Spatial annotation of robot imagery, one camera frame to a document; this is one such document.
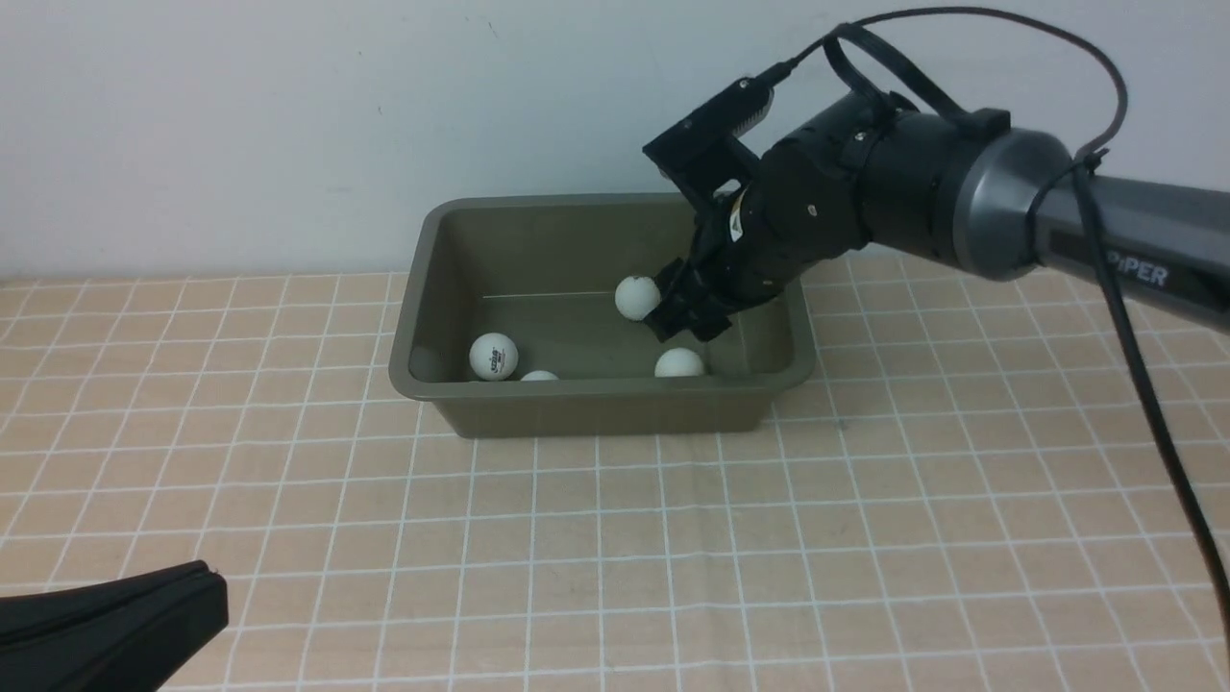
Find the white wall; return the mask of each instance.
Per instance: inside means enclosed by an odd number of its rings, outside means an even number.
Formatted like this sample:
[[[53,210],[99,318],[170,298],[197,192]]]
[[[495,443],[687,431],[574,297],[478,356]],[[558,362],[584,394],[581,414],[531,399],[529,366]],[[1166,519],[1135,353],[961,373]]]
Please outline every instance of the white wall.
[[[643,143],[875,0],[0,0],[0,275],[408,264],[462,195],[665,189]],[[1133,88],[1111,173],[1230,189],[1226,0],[1002,0]],[[985,20],[882,33],[1069,145],[1111,91]],[[817,57],[747,140],[841,93]]]

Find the black cable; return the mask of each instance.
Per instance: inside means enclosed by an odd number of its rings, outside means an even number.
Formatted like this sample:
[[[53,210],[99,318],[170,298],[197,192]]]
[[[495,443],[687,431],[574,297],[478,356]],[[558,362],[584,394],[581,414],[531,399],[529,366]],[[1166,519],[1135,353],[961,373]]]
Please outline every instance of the black cable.
[[[1108,263],[1105,261],[1106,247],[1102,243],[1102,234],[1106,227],[1102,221],[1102,213],[1098,208],[1097,199],[1093,197],[1091,178],[1093,168],[1097,167],[1102,160],[1102,155],[1106,152],[1103,149],[1105,145],[1109,143],[1116,134],[1118,134],[1119,128],[1123,125],[1123,120],[1127,118],[1128,86],[1123,79],[1123,74],[1119,71],[1118,66],[1116,66],[1114,61],[1111,60],[1105,52],[1102,52],[1102,49],[1075,33],[1023,15],[1006,12],[1002,10],[972,6],[920,7],[916,10],[900,10],[875,15],[852,23],[855,26],[867,27],[897,18],[942,15],[972,15],[999,18],[1027,26],[1060,38],[1092,55],[1114,82],[1116,109],[1114,117],[1111,119],[1111,124],[1107,125],[1107,128],[1097,136],[1076,150],[1076,154],[1073,156],[1074,165],[1069,171],[1065,171],[1064,175],[1073,176],[1073,189],[1080,210],[1081,226],[1093,257],[1093,270],[1097,275],[1097,283],[1102,288],[1102,296],[1106,299],[1106,306],[1111,312],[1111,320],[1114,322],[1114,331],[1119,338],[1119,345],[1123,350],[1123,358],[1128,366],[1128,374],[1132,377],[1132,385],[1137,391],[1137,398],[1140,401],[1145,420],[1149,423],[1149,430],[1153,433],[1154,445],[1157,447],[1157,454],[1161,456],[1161,461],[1166,467],[1170,482],[1175,487],[1175,493],[1178,495],[1178,503],[1183,508],[1183,515],[1187,517],[1187,522],[1192,527],[1192,535],[1199,547],[1200,557],[1204,558],[1204,567],[1209,572],[1209,579],[1213,584],[1213,591],[1218,601],[1218,610],[1221,615],[1221,629],[1223,635],[1226,639],[1228,656],[1230,656],[1230,579],[1226,578],[1225,565],[1221,563],[1221,558],[1218,554],[1216,541],[1213,537],[1208,521],[1204,519],[1204,514],[1200,511],[1199,499],[1196,495],[1196,490],[1192,488],[1192,482],[1187,478],[1187,472],[1183,470],[1178,450],[1176,450],[1175,441],[1170,435],[1168,427],[1166,425],[1166,417],[1162,414],[1161,403],[1157,401],[1157,393],[1154,391],[1153,381],[1149,377],[1149,369],[1145,366],[1144,356],[1140,354],[1140,344],[1137,342],[1137,334],[1132,326],[1132,318],[1128,316],[1127,306],[1123,302],[1123,293],[1119,289],[1118,277],[1111,270]],[[825,34],[804,48],[798,55],[787,60],[785,65],[793,69],[815,50],[835,44],[838,38],[836,32]],[[1054,182],[1058,182],[1061,178],[1063,176],[1059,176]],[[1038,197],[1041,198],[1044,195],[1054,182],[1043,188],[1038,193]]]

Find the tiled floor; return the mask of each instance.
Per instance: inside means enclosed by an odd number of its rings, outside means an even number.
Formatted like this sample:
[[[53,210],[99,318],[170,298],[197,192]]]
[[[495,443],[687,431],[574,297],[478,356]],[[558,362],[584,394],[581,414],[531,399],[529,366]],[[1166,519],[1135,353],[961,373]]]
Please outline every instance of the tiled floor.
[[[208,560],[182,690],[1228,688],[1091,288],[830,262],[761,430],[474,445],[386,381],[403,285],[0,288],[0,594]],[[1230,340],[1135,315],[1228,531]]]

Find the plastic tray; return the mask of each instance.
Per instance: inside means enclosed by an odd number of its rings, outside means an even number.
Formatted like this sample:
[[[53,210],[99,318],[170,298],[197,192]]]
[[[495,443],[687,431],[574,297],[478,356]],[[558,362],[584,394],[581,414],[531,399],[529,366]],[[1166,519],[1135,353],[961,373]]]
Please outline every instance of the plastic tray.
[[[394,336],[394,388],[429,402],[462,438],[752,430],[804,382],[815,349],[802,288],[737,315],[718,338],[659,343],[624,318],[614,290],[685,256],[691,208],[678,194],[459,199],[423,221]],[[470,343],[507,333],[520,363],[482,382]],[[701,355],[704,377],[654,379],[667,349]],[[519,382],[547,370],[558,381]]]

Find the robotic arm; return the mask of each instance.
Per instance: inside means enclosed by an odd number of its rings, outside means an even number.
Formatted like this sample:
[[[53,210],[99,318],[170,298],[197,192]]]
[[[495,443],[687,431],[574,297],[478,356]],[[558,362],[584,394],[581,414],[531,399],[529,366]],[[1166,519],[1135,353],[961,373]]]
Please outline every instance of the robotic arm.
[[[696,210],[689,257],[654,277],[662,302],[645,322],[659,339],[708,340],[729,315],[868,242],[993,280],[1037,265],[1096,280],[1074,157],[1055,136],[1014,128],[1006,111],[961,111],[887,43],[841,28],[818,44],[851,91],[763,156],[738,136],[797,61],[731,84],[645,146]],[[936,112],[872,86],[835,37],[881,50]],[[1123,291],[1230,331],[1230,193],[1102,176],[1091,188]]]

